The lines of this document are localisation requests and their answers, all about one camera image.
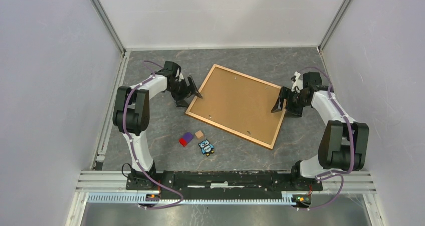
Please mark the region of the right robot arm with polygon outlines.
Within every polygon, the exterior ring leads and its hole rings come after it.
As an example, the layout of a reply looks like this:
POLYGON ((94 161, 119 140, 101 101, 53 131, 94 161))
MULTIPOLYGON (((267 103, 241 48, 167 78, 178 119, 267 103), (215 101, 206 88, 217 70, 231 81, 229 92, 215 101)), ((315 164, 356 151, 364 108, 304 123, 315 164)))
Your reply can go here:
POLYGON ((291 168, 289 182, 296 190, 315 187, 323 179, 363 168, 369 127, 348 115, 337 101, 332 85, 323 85, 318 72, 295 72, 292 87, 281 87, 271 112, 301 117, 305 107, 315 109, 325 124, 318 152, 291 168))

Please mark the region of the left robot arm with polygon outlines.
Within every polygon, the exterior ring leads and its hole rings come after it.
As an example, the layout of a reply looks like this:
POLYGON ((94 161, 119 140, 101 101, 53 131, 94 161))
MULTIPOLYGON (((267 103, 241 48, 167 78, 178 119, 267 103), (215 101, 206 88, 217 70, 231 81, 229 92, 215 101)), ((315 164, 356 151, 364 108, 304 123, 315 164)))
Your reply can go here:
POLYGON ((147 142, 147 128, 150 122, 150 99, 168 91, 177 107, 187 108, 190 96, 202 98, 192 76, 185 77, 181 66, 166 61, 159 71, 152 71, 149 77, 133 86, 117 89, 112 121, 127 142, 131 163, 127 189, 149 190, 159 185, 154 160, 147 142))

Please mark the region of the small tan wooden cube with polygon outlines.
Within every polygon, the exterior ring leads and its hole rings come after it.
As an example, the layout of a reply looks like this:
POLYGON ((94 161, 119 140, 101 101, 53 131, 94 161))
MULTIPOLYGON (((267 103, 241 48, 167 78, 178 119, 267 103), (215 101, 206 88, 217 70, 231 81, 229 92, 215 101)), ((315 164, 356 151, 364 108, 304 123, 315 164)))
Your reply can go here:
POLYGON ((199 130, 195 133, 195 136, 197 139, 202 139, 204 138, 204 133, 201 130, 199 130))

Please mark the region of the red and purple block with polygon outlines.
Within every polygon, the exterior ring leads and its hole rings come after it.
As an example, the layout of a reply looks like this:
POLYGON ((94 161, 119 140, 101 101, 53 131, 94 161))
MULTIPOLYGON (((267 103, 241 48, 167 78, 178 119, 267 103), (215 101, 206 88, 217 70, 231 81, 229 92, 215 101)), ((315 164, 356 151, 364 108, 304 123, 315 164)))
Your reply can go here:
POLYGON ((194 135, 191 132, 186 132, 180 137, 179 143, 183 147, 186 147, 193 140, 193 138, 194 138, 194 135))

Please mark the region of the blue owl figure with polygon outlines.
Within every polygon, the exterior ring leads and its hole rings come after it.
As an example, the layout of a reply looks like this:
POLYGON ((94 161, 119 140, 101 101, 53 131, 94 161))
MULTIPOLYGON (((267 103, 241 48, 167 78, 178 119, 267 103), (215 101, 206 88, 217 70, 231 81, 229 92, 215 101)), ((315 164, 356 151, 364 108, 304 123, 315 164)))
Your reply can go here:
POLYGON ((207 157, 215 152, 214 146, 210 143, 208 139, 201 141, 198 146, 201 149, 202 154, 207 157))

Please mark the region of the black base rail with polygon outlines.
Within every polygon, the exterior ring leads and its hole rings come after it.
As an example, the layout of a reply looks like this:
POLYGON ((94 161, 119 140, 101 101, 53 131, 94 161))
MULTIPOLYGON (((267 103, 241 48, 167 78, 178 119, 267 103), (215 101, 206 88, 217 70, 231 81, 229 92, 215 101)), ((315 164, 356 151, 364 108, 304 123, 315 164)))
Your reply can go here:
POLYGON ((127 176, 127 190, 159 190, 160 199, 242 200, 281 199, 282 192, 322 191, 317 180, 288 171, 163 171, 152 175, 160 185, 142 172, 127 176))

